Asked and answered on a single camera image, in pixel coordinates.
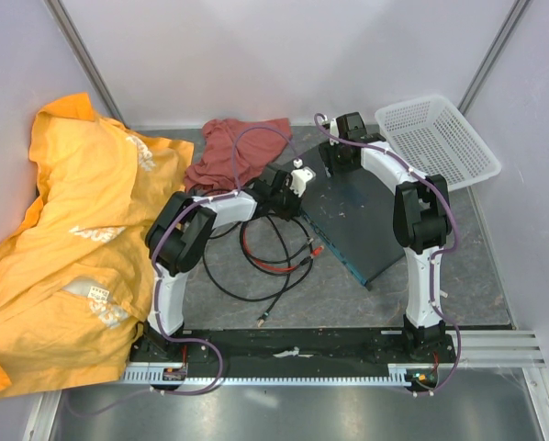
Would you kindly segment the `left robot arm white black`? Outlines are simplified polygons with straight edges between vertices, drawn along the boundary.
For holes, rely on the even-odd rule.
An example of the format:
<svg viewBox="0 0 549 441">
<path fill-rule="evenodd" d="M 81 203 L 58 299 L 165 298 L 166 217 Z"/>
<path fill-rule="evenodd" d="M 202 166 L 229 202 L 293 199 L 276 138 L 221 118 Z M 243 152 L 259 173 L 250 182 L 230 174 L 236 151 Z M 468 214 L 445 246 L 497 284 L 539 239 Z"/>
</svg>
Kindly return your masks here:
<svg viewBox="0 0 549 441">
<path fill-rule="evenodd" d="M 299 211 L 308 183 L 315 178 L 299 165 L 291 171 L 269 164 L 259 177 L 234 189 L 173 193 L 145 237 L 154 271 L 151 312 L 144 336 L 162 361 L 182 351 L 184 295 L 190 271 L 218 227 L 253 221 L 270 213 L 290 220 Z"/>
</svg>

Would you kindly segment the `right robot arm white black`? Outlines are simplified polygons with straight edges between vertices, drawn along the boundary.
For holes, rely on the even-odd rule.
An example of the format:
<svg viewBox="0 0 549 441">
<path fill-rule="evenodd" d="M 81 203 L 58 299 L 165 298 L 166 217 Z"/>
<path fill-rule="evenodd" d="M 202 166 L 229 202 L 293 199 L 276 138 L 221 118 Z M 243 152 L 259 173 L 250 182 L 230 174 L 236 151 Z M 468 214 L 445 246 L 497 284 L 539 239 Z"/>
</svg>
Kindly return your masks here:
<svg viewBox="0 0 549 441">
<path fill-rule="evenodd" d="M 401 350 L 415 362 L 446 343 L 440 301 L 440 264 L 452 231 L 448 188 L 441 175 L 425 175 L 400 157 L 379 134 L 369 134 L 359 113 L 336 119 L 318 113 L 316 127 L 328 138 L 319 146 L 326 173 L 364 169 L 394 195 L 393 233 L 405 251 L 409 299 Z"/>
</svg>

